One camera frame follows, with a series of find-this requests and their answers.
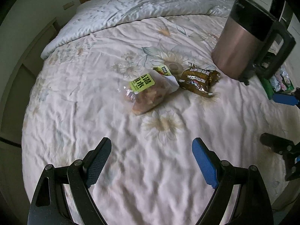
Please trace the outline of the black chair frame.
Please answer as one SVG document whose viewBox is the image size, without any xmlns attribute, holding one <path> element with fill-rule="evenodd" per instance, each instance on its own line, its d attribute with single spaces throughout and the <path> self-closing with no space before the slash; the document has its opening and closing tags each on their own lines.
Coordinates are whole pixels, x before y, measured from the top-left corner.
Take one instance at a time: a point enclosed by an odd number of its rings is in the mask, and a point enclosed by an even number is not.
<svg viewBox="0 0 300 225">
<path fill-rule="evenodd" d="M 280 69 L 296 45 L 296 40 L 284 25 L 275 17 L 270 18 L 271 25 L 264 28 L 266 36 L 258 42 L 254 54 L 239 76 L 239 82 L 249 85 L 254 75 L 269 80 Z"/>
</svg>

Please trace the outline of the green storage basket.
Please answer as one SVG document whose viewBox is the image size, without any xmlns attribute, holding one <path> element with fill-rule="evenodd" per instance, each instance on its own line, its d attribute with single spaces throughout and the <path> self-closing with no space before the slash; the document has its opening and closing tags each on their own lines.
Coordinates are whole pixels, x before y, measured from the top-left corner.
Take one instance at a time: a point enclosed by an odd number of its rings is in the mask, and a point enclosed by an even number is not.
<svg viewBox="0 0 300 225">
<path fill-rule="evenodd" d="M 259 80 L 269 100 L 271 100 L 275 94 L 288 95 L 294 90 L 292 81 L 284 66 L 281 66 L 270 79 L 267 80 L 259 77 Z"/>
</svg>

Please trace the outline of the white folded duvet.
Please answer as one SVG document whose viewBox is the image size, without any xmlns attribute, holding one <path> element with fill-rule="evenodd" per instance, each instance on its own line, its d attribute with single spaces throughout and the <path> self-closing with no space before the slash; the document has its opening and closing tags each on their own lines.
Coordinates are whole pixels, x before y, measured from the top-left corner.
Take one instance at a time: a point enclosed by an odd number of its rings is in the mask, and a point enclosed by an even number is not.
<svg viewBox="0 0 300 225">
<path fill-rule="evenodd" d="M 81 4 L 76 14 L 43 49 L 46 60 L 56 48 L 91 33 L 119 24 L 146 18 L 176 15 L 211 15 L 228 17 L 233 0 L 90 0 Z"/>
</svg>

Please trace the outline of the floral bed sheet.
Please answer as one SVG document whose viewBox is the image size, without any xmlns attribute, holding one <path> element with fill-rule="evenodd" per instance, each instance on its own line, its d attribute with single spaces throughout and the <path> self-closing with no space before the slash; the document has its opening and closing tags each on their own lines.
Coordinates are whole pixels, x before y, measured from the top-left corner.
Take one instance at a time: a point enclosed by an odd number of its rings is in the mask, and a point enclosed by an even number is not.
<svg viewBox="0 0 300 225">
<path fill-rule="evenodd" d="M 226 19 L 206 15 L 144 19 L 56 48 L 45 60 L 22 128 L 22 173 L 29 198 L 47 164 L 70 165 L 103 137 L 112 151 L 90 189 L 109 224 L 195 224 L 211 198 L 191 151 L 200 137 L 234 166 L 256 165 L 270 200 L 284 191 L 283 159 L 262 133 L 299 141 L 299 109 L 268 100 L 258 78 L 225 75 L 205 98 L 178 89 L 135 115 L 119 86 L 166 64 L 178 76 L 190 64 L 214 68 L 211 51 Z"/>
</svg>

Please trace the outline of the brown chocolate bar wrapper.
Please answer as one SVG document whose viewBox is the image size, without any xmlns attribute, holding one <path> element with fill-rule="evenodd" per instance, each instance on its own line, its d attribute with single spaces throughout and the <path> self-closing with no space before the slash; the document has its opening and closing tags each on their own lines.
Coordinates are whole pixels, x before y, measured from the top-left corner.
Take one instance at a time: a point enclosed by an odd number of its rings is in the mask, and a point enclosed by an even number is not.
<svg viewBox="0 0 300 225">
<path fill-rule="evenodd" d="M 206 98 L 212 98 L 211 88 L 219 81 L 221 74 L 212 69 L 203 69 L 190 63 L 178 80 L 181 88 Z"/>
</svg>

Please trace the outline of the copper metal bin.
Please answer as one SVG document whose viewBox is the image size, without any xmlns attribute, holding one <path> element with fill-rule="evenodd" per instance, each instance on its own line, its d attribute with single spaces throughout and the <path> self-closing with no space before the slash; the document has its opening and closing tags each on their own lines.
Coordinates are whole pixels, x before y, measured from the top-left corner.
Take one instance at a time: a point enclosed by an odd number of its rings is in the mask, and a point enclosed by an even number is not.
<svg viewBox="0 0 300 225">
<path fill-rule="evenodd" d="M 253 63 L 267 41 L 276 18 L 253 0 L 235 0 L 220 38 L 211 53 L 225 75 L 247 83 Z"/>
</svg>

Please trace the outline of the clear bag of mixed snacks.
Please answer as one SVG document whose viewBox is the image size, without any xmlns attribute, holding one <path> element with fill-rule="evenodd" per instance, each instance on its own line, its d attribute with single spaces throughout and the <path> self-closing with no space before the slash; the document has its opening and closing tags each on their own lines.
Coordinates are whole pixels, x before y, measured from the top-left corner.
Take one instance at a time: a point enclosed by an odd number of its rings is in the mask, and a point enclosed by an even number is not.
<svg viewBox="0 0 300 225">
<path fill-rule="evenodd" d="M 161 104 L 165 97 L 179 88 L 169 67 L 162 64 L 146 69 L 140 76 L 124 83 L 120 92 L 135 115 L 142 115 Z"/>
</svg>

